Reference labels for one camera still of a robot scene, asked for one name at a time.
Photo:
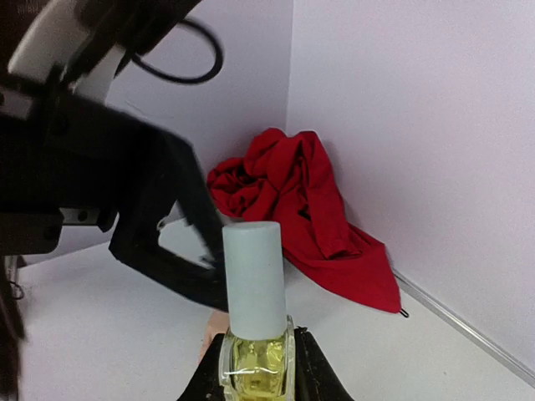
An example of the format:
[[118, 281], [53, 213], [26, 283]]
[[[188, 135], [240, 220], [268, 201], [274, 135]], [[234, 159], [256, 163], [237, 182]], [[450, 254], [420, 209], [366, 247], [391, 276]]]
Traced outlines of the mannequin hand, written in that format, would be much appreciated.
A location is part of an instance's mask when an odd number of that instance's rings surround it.
[[198, 362], [200, 362], [207, 349], [210, 347], [214, 337], [218, 334], [225, 334], [229, 328], [229, 316], [226, 312], [214, 311], [209, 317], [205, 335], [202, 340], [201, 350], [199, 352]]

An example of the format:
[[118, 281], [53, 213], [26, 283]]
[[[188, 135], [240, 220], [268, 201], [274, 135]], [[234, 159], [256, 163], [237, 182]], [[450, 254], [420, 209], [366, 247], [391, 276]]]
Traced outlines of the grey nail polish cap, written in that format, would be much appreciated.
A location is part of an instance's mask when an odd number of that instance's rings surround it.
[[286, 331], [280, 225], [241, 222], [222, 229], [232, 334], [246, 340], [279, 338]]

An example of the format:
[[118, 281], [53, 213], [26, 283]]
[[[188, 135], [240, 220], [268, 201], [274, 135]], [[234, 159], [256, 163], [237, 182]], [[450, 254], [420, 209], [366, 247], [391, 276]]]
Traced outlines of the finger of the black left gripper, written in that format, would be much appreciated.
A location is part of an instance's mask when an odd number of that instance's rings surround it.
[[222, 221], [192, 147], [152, 134], [134, 158], [110, 252], [195, 303], [227, 310]]

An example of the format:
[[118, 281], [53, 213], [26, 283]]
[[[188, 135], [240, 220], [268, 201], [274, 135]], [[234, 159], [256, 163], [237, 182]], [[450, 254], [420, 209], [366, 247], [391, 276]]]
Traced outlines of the red cloth garment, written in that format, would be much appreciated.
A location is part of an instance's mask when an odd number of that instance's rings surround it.
[[279, 223], [284, 256], [325, 290], [383, 312], [401, 311], [385, 244], [348, 222], [315, 132], [267, 129], [243, 157], [213, 168], [206, 184], [222, 214]]

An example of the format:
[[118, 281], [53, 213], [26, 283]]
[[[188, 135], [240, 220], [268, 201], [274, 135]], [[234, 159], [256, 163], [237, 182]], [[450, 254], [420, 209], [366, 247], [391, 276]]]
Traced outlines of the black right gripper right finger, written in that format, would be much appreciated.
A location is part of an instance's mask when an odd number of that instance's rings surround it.
[[300, 401], [354, 401], [332, 369], [313, 334], [294, 330], [295, 399]]

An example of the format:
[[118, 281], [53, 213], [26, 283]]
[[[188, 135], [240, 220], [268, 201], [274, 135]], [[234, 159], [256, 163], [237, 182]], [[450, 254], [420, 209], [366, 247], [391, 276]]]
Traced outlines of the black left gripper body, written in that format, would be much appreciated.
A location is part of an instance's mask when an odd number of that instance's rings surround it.
[[96, 226], [115, 255], [160, 255], [166, 213], [163, 129], [47, 84], [2, 84], [2, 254], [50, 253], [64, 226]]

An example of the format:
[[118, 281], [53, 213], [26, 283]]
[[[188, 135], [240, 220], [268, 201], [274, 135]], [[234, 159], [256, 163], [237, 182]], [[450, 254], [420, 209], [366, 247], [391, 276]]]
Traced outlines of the yellow nail polish bottle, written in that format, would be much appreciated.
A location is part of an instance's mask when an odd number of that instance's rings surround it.
[[282, 336], [245, 340], [227, 331], [222, 340], [218, 379], [230, 401], [294, 401], [296, 346], [293, 319]]

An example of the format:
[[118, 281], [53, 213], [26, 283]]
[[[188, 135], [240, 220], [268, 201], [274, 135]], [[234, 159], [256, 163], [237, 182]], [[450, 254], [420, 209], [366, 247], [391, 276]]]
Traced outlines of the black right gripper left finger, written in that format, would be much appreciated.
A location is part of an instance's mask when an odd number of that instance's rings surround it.
[[177, 401], [223, 401], [219, 384], [219, 357], [224, 335], [217, 334], [199, 362], [190, 382]]

